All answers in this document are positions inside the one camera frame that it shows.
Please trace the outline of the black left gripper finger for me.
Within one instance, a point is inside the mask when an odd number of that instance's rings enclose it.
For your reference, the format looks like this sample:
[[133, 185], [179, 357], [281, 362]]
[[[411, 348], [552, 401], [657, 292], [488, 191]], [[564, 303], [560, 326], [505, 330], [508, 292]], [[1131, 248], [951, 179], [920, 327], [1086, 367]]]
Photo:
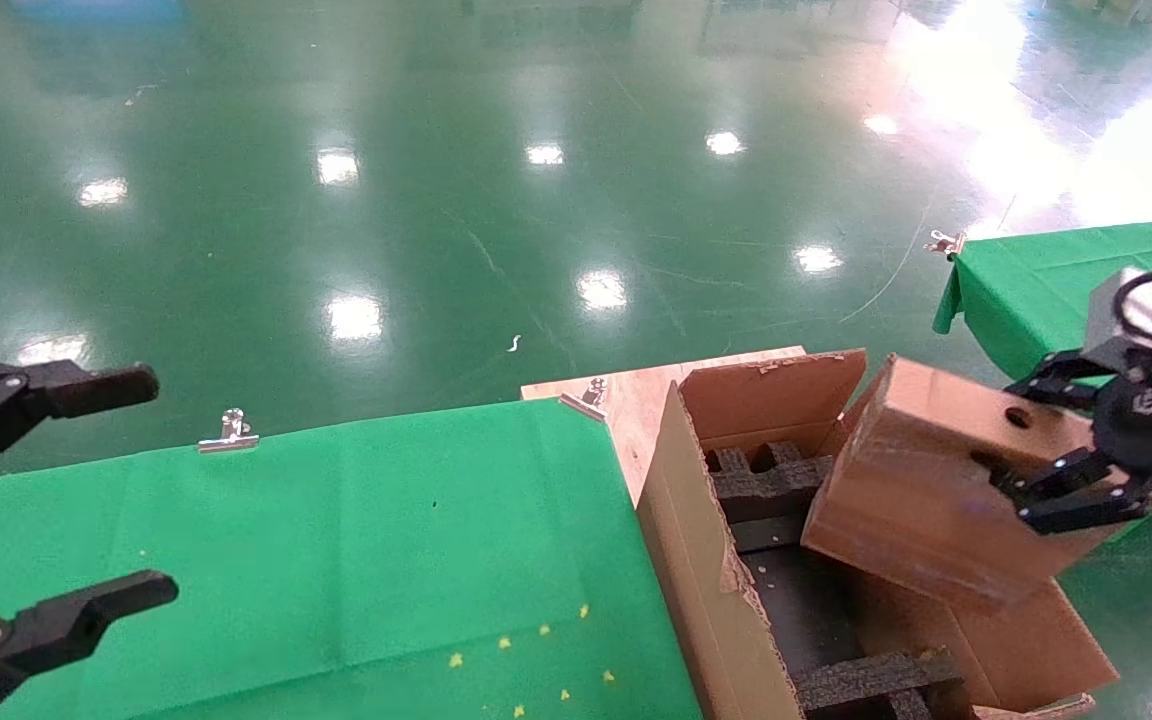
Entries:
[[41, 420], [106, 414], [147, 404], [157, 395], [159, 378], [142, 363], [104, 372], [90, 372], [74, 361], [26, 366], [0, 363], [0, 454]]
[[0, 617], [0, 705], [28, 680], [88, 659], [118, 621], [179, 598], [161, 571], [137, 571], [35, 602]]

